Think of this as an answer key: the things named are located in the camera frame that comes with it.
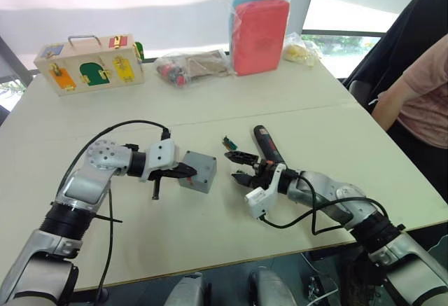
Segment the black cable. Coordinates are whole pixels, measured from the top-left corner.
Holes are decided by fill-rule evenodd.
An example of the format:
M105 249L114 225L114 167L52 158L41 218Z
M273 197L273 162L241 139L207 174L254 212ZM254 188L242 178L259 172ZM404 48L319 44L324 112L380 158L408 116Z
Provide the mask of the black cable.
M112 246L113 246L113 209L112 209L112 190L109 188L109 250L107 253L106 264L104 266L103 274L99 280L97 294L95 296L94 306L97 306L99 299L101 298L101 293L103 289L104 280L106 278L107 271L109 270L109 265L111 264L112 257Z
M321 230L316 230L316 213L318 210L322 210L323 208L329 207L329 206L333 206L334 204L338 204L338 203L342 203L342 202L348 202L348 201L367 201L370 203L373 203L374 205L376 205L377 207L379 207L379 209L381 210L381 212L383 213L383 215L388 218L388 214L385 210L385 208L376 200L370 199L368 197L344 197L342 199L338 199L332 202L326 202L323 204L320 204L319 206L316 206L316 191L314 190L313 185L311 185L311 183L309 182L308 179L304 178L303 176L299 176L299 179L302 179L308 186L309 189L311 191L311 196L312 196L312 208L305 212L304 214L300 215L299 217L297 217L294 221L291 221L290 223L284 224L284 225L277 225L275 223L272 223L270 221L268 221L265 218L265 215L262 215L260 217L260 220L263 221L264 223L270 225L271 227L277 228L277 229L286 229L289 228L297 223L299 223L301 220L303 220L304 218L306 218L309 215L313 216L312 222L311 222L311 231L313 232L313 235L318 235L322 232L327 232L327 231L331 231L331 230L336 230L336 229L340 229L343 228L342 225L336 225L334 227L329 227L329 228L325 228L325 229L321 229Z
M73 168L75 167L76 163L78 162L79 158L84 154L84 152L88 149L88 147L93 144L94 142L96 142L96 140L98 140L100 137L104 136L106 133L109 133L110 131L116 129L117 127L123 126L123 125L128 125L128 124L133 124L133 123L143 123L143 124L149 124L149 125L154 125L157 127L160 127L163 132L162 132L162 139L166 139L169 138L169 130L167 127L163 126L162 124L156 123L156 122L151 122L149 120L127 120L125 122L121 122L115 125L112 125L110 127L108 127L105 130L102 130L99 134L97 134L95 137L91 138L91 140L89 140L89 142L86 143L86 145L84 145L84 147L78 152L78 154L76 155L76 157L73 159L73 161L71 162L69 168L67 169L67 171L65 171L64 176L62 177L61 182L59 183L59 187L57 188L57 193L62 189L62 187L64 186L65 182L67 181L71 171L73 170Z

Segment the green door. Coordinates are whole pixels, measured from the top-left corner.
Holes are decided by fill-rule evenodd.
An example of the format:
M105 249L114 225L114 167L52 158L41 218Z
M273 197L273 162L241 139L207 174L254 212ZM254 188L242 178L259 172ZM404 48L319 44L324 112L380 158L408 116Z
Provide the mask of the green door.
M79 67L83 81L88 85L99 85L109 83L106 72L99 64L94 62L83 63Z

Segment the red case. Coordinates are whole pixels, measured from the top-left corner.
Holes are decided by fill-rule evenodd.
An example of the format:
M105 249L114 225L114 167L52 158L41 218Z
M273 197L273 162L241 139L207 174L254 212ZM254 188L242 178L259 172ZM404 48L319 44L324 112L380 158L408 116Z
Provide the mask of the red case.
M258 0L235 8L232 63L238 75L274 70L283 48L289 3Z

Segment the person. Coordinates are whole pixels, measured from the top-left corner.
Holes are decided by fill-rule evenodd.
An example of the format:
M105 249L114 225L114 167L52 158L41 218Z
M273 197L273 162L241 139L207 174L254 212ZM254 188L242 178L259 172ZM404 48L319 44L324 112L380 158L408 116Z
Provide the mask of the person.
M378 95L372 116L448 203L448 34Z

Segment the screwdriver handle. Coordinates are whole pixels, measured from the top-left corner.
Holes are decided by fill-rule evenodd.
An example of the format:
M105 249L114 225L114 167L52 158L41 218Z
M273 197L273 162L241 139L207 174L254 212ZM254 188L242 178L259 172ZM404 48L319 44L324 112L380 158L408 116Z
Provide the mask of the screwdriver handle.
M253 128L253 134L255 135L255 139L257 139L258 145L265 155L266 160L270 160L273 163L283 163L285 164L285 160L281 157L277 147L274 144L274 141L271 138L271 135L266 130L266 127L263 125L257 125Z

